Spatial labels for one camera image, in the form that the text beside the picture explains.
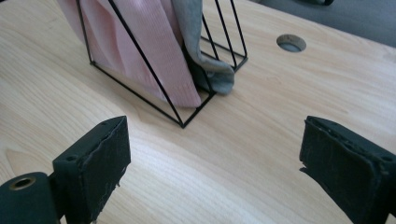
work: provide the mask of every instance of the black metal wire frame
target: black metal wire frame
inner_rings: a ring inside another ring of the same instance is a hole
[[[208,27],[207,27],[207,24],[206,24],[206,21],[205,21],[205,17],[204,17],[204,16],[203,16],[203,22],[204,22],[205,29],[206,29],[206,33],[208,34],[209,39],[204,38],[204,37],[202,37],[202,38],[203,38],[204,40],[206,40],[206,41],[208,41],[208,42],[211,43],[212,48],[213,48],[213,50],[214,50],[214,53],[215,53],[215,55],[216,55],[216,59],[217,59],[217,60],[219,59],[219,56],[218,56],[217,51],[216,51],[216,46],[219,47],[219,48],[222,48],[222,49],[225,49],[225,50],[230,51],[231,54],[232,54],[232,56],[233,56],[233,65],[232,65],[232,67],[233,67],[233,70],[236,72],[236,71],[246,62],[246,60],[248,59],[248,54],[247,54],[247,50],[246,50],[246,46],[245,46],[245,41],[244,41],[243,36],[242,36],[242,31],[241,31],[241,28],[240,28],[240,25],[239,25],[239,20],[237,19],[236,10],[235,10],[235,7],[234,7],[234,5],[233,5],[233,0],[230,0],[230,1],[231,1],[231,4],[232,4],[232,7],[233,7],[233,14],[235,15],[235,20],[236,20],[237,27],[238,27],[238,31],[239,31],[239,34],[240,34],[240,37],[241,37],[241,41],[242,41],[242,44],[243,44],[243,47],[244,47],[245,55],[241,55],[241,54],[239,54],[239,53],[233,52],[233,47],[232,47],[232,45],[231,45],[230,37],[228,36],[227,28],[226,28],[226,26],[225,26],[225,22],[224,22],[224,19],[223,19],[223,17],[222,17],[222,13],[221,13],[221,9],[220,9],[220,7],[219,7],[219,2],[218,2],[218,0],[216,0],[216,3],[217,3],[217,7],[218,7],[218,11],[219,11],[221,23],[222,23],[222,25],[223,25],[224,33],[225,33],[225,35],[226,35],[229,48],[227,49],[226,47],[223,47],[222,45],[219,45],[219,44],[213,42],[213,40],[212,40],[212,38],[211,38],[211,35],[210,35],[210,32],[209,32],[209,29],[208,29]],[[92,58],[92,56],[91,56],[90,44],[89,44],[88,37],[87,37],[87,31],[86,31],[86,28],[85,28],[84,17],[82,16],[82,10],[81,10],[80,0],[76,0],[76,4],[77,4],[77,7],[78,7],[78,15],[79,15],[79,19],[80,19],[80,22],[81,22],[82,32],[83,32],[83,34],[84,34],[84,41],[85,41],[85,45],[86,45],[86,48],[87,48],[87,52],[88,52],[88,57],[89,57],[89,60],[90,60],[90,64],[93,65],[94,67],[96,67],[99,71],[103,72],[105,75],[107,75],[107,76],[110,77],[111,79],[113,79],[114,81],[116,81],[117,83],[119,83],[123,88],[125,88],[126,90],[130,91],[131,93],[133,93],[133,94],[134,94],[135,96],[137,96],[139,99],[143,100],[145,103],[147,103],[148,105],[152,106],[154,109],[156,109],[156,110],[159,111],[161,114],[163,114],[164,116],[166,116],[167,118],[169,118],[169,119],[172,120],[173,122],[177,123],[181,128],[184,129],[184,128],[195,118],[195,116],[202,110],[202,108],[204,108],[204,106],[205,106],[205,105],[213,98],[213,96],[216,94],[216,92],[212,89],[212,86],[211,86],[211,84],[210,84],[210,81],[209,81],[209,78],[207,77],[206,72],[203,72],[203,74],[204,74],[204,77],[205,77],[205,80],[206,80],[206,82],[207,82],[207,86],[208,86],[209,90],[207,91],[207,90],[205,90],[204,88],[201,88],[201,89],[203,89],[204,91],[206,91],[206,92],[208,93],[208,96],[206,97],[206,99],[204,99],[204,101],[201,103],[201,105],[198,106],[198,107],[196,107],[196,108],[195,108],[195,111],[192,112],[192,114],[191,114],[185,121],[183,121],[182,118],[180,117],[179,113],[177,112],[176,107],[174,106],[174,104],[172,103],[171,99],[169,98],[169,95],[167,94],[165,88],[163,87],[163,84],[161,83],[161,81],[158,79],[156,73],[154,72],[154,70],[153,70],[151,64],[149,63],[148,58],[146,57],[145,53],[144,53],[143,50],[140,48],[139,44],[137,43],[136,39],[134,38],[134,35],[133,35],[131,29],[129,28],[128,24],[126,23],[126,21],[124,20],[124,18],[123,18],[122,15],[120,14],[120,11],[119,11],[119,9],[117,8],[116,4],[114,3],[113,0],[108,0],[108,2],[109,2],[109,4],[112,6],[112,8],[113,8],[114,12],[116,13],[116,15],[118,16],[118,18],[119,18],[121,24],[123,25],[124,29],[125,29],[126,32],[128,33],[129,37],[131,37],[132,41],[134,42],[134,44],[135,44],[137,50],[139,51],[139,53],[140,53],[141,57],[143,58],[143,60],[144,60],[144,62],[145,62],[145,64],[146,64],[146,66],[148,67],[148,70],[149,70],[150,73],[153,75],[153,77],[154,77],[155,81],[157,82],[157,84],[158,84],[160,90],[163,92],[163,95],[165,96],[165,99],[166,99],[167,103],[171,106],[171,108],[172,108],[173,112],[175,113],[175,116],[176,116],[176,117],[173,117],[173,116],[169,115],[168,113],[166,113],[165,111],[163,111],[161,108],[159,108],[159,107],[156,106],[154,103],[152,103],[151,101],[149,101],[148,99],[146,99],[144,96],[142,96],[142,95],[139,94],[138,92],[132,90],[130,87],[128,87],[127,85],[125,85],[124,83],[122,83],[121,81],[119,81],[117,78],[115,78],[115,77],[113,77],[112,75],[110,75],[107,71],[105,71],[105,69],[103,69],[98,63],[96,63],[96,61],[95,61],[95,60]],[[243,58],[243,61],[242,61],[240,64],[236,64],[235,55],[237,55],[237,56]]]

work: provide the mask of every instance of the pink cloth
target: pink cloth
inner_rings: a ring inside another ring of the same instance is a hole
[[[115,2],[172,103],[199,106],[201,98],[180,48],[182,37],[171,0]],[[83,41],[76,0],[58,0],[58,3],[73,30]],[[80,3],[92,58],[165,99],[108,1],[81,0]]]

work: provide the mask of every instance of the black wire rack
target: black wire rack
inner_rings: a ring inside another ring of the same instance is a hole
[[[198,87],[200,90],[203,90],[203,91],[207,92],[206,98],[202,101],[200,106],[196,107],[195,110],[185,120],[183,120],[181,118],[181,116],[180,116],[180,113],[177,111],[177,108],[174,106],[174,104],[172,103],[171,99],[169,98],[169,95],[166,93],[166,90],[163,87],[161,81],[158,79],[158,76],[155,74],[151,64],[149,63],[148,58],[146,57],[145,53],[143,52],[143,50],[140,48],[139,44],[137,43],[137,41],[136,41],[136,39],[134,37],[134,34],[132,33],[132,31],[129,28],[128,24],[126,23],[126,21],[122,17],[119,9],[117,8],[116,4],[114,3],[114,0],[108,0],[108,2],[112,6],[114,12],[116,13],[117,17],[119,18],[122,26],[124,27],[124,29],[128,33],[129,37],[131,37],[131,40],[134,42],[139,54],[141,55],[143,61],[146,64],[146,66],[148,67],[148,70],[153,75],[156,83],[158,84],[161,92],[163,93],[163,96],[165,97],[166,102],[172,108],[174,116],[172,116],[169,113],[165,112],[163,109],[159,108],[157,105],[155,105],[150,100],[148,100],[146,97],[144,97],[142,94],[138,93],[137,91],[134,91],[129,86],[124,84],[122,81],[120,81],[119,79],[115,78],[113,75],[111,75],[109,72],[107,72],[104,68],[102,68],[101,65],[98,64],[92,58],[91,51],[90,51],[90,43],[88,41],[87,32],[86,32],[86,28],[85,28],[85,22],[84,22],[84,18],[82,16],[80,0],[76,0],[77,6],[78,6],[78,15],[79,15],[79,19],[80,19],[80,22],[81,22],[82,31],[83,31],[83,34],[84,34],[84,41],[85,41],[85,45],[86,45],[86,48],[87,48],[90,64],[93,65],[94,67],[96,67],[98,70],[100,70],[102,73],[104,73],[105,75],[107,75],[111,79],[113,79],[114,81],[116,81],[117,83],[119,83],[123,88],[125,88],[126,90],[130,91],[131,93],[133,93],[139,99],[143,100],[145,103],[147,103],[148,105],[152,106],[154,109],[156,109],[161,114],[163,114],[164,116],[166,116],[170,120],[174,121],[181,128],[184,129],[195,118],[195,116],[205,107],[205,105],[213,98],[213,96],[216,95],[216,92],[212,89],[212,86],[210,84],[210,81],[209,81],[209,78],[207,76],[207,73],[203,72],[203,76],[205,76],[205,81],[207,83],[208,90],[204,89],[204,88],[201,88],[201,87]],[[218,13],[219,13],[219,19],[221,21],[221,25],[222,25],[222,28],[223,28],[223,31],[224,31],[225,38],[227,40],[227,45],[228,46],[225,47],[225,46],[223,46],[221,44],[218,44],[218,43],[213,41],[212,35],[210,34],[210,31],[209,31],[209,27],[208,27],[208,25],[206,23],[205,16],[203,15],[202,21],[203,21],[203,25],[205,27],[205,31],[206,31],[207,37],[201,36],[201,39],[204,40],[205,42],[210,43],[211,48],[213,50],[213,55],[209,54],[207,52],[203,52],[203,51],[202,51],[202,53],[205,56],[208,56],[208,57],[210,57],[212,59],[219,60],[218,49],[226,50],[227,52],[229,52],[231,54],[231,57],[232,57],[232,60],[233,60],[233,63],[230,64],[230,66],[236,72],[248,60],[248,52],[247,52],[247,48],[246,48],[246,45],[245,45],[245,40],[244,40],[244,37],[243,37],[243,34],[242,34],[241,26],[240,26],[240,23],[239,23],[239,20],[238,20],[238,16],[237,16],[237,13],[236,13],[235,5],[233,3],[233,0],[230,0],[231,7],[233,9],[233,15],[234,15],[234,18],[235,18],[236,27],[237,27],[237,30],[238,30],[238,33],[239,33],[239,37],[240,37],[240,41],[241,41],[241,45],[242,45],[243,51],[244,51],[243,54],[237,53],[237,52],[235,52],[233,50],[232,41],[230,39],[228,30],[227,30],[226,22],[224,20],[224,17],[223,17],[222,11],[221,11],[221,6],[219,4],[219,0],[215,0],[215,2],[216,2],[216,7],[217,7],[217,10],[218,10]]]

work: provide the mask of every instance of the black floor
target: black floor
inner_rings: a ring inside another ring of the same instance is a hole
[[[396,0],[258,0],[262,5],[396,48]]]

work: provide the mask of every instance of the wooden table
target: wooden table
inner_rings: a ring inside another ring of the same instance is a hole
[[[249,61],[233,92],[185,130],[89,66],[55,1],[2,3],[0,183],[52,173],[94,125],[127,115],[132,163],[98,223],[350,223],[299,171],[304,119],[331,119],[396,153],[396,49],[235,3]],[[279,48],[283,34],[306,50]]]

